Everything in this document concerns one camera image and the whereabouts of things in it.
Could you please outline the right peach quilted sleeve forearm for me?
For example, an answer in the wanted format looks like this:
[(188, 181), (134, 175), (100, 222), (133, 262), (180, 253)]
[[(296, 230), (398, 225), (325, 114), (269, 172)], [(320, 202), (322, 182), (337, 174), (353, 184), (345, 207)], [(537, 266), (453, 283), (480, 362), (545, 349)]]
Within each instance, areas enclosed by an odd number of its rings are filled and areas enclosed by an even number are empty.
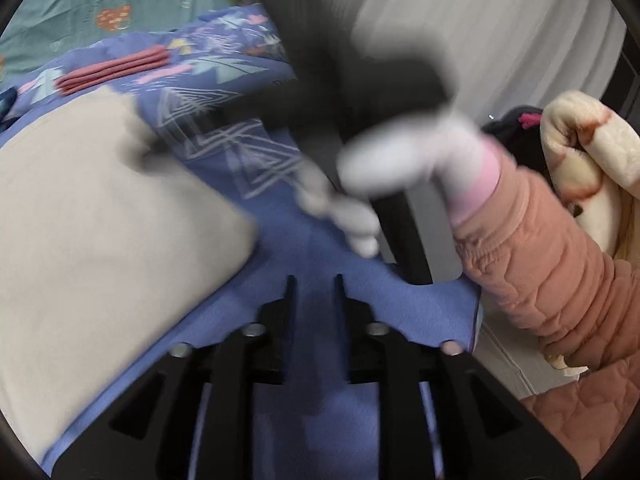
[(499, 169), (488, 201), (454, 229), (457, 251), (543, 354), (589, 368), (523, 401), (588, 474), (639, 401), (639, 271), (601, 252), (538, 174), (506, 154)]

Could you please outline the right white-gloved hand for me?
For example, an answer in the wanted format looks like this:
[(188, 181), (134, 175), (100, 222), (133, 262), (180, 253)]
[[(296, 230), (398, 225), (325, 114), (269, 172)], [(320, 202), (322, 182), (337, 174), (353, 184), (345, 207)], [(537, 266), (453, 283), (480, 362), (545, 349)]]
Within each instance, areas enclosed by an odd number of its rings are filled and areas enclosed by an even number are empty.
[(342, 148), (336, 160), (341, 191), (317, 164), (303, 159), (297, 168), (295, 199), (306, 214), (330, 220), (353, 252), (370, 259), (380, 251), (382, 216), (367, 200), (433, 181), (455, 228), (488, 201), (497, 187), (500, 166), (497, 145), (454, 110), (405, 116)]

